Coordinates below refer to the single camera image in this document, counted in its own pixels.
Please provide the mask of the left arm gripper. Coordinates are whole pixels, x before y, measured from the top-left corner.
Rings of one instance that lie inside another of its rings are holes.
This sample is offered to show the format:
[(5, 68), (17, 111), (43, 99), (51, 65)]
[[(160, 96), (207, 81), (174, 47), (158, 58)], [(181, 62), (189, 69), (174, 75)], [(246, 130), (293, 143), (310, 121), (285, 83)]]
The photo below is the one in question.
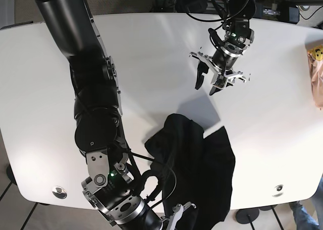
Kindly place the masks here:
[[(220, 47), (213, 56), (201, 52), (191, 52), (190, 56), (198, 60), (195, 89), (198, 90), (202, 86), (204, 81), (203, 74), (207, 74), (209, 71), (213, 72), (213, 75), (222, 74), (227, 77), (226, 87), (234, 86), (236, 79), (246, 82), (242, 72), (233, 70), (233, 64), (237, 58), (243, 55), (243, 52), (244, 50), (238, 47)], [(220, 89), (212, 86), (209, 95), (212, 96), (220, 91)]]

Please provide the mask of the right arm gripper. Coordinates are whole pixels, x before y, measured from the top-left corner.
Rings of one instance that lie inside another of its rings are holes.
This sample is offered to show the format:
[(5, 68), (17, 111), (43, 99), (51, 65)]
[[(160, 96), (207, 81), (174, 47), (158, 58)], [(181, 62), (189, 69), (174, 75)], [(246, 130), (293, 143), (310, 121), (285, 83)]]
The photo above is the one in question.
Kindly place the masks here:
[(187, 202), (184, 205), (177, 204), (173, 207), (173, 213), (169, 217), (159, 217), (153, 210), (148, 209), (143, 215), (143, 229), (176, 229), (176, 225), (184, 213), (191, 209), (196, 209), (196, 205), (192, 202)]

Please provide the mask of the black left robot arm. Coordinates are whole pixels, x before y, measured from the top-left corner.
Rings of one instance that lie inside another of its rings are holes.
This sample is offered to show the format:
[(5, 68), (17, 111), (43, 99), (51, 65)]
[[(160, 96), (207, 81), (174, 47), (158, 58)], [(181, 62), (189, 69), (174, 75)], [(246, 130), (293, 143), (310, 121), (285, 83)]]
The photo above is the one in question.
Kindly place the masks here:
[(235, 80), (246, 82), (242, 72), (233, 70), (233, 65), (242, 56), (254, 41), (254, 31), (249, 21), (255, 15), (256, 4), (254, 0), (222, 0), (221, 8), (216, 0), (212, 5), (220, 16), (219, 19), (208, 22), (220, 22), (217, 28), (209, 28), (209, 40), (216, 49), (213, 56), (201, 52), (191, 52), (190, 56), (198, 60), (195, 89), (201, 88), (204, 75), (213, 72), (210, 96), (229, 87), (234, 86)]

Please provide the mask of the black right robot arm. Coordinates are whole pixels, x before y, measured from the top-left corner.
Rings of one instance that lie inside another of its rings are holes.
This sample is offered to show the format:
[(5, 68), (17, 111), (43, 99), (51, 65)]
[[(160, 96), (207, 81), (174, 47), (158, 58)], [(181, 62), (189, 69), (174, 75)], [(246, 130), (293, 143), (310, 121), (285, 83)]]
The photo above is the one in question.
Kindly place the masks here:
[(86, 200), (121, 229), (176, 229), (194, 204), (177, 204), (158, 216), (156, 201), (173, 169), (158, 162), (140, 172), (126, 141), (115, 64), (107, 54), (86, 0), (35, 0), (61, 53), (69, 62), (75, 93), (75, 143), (86, 159)]

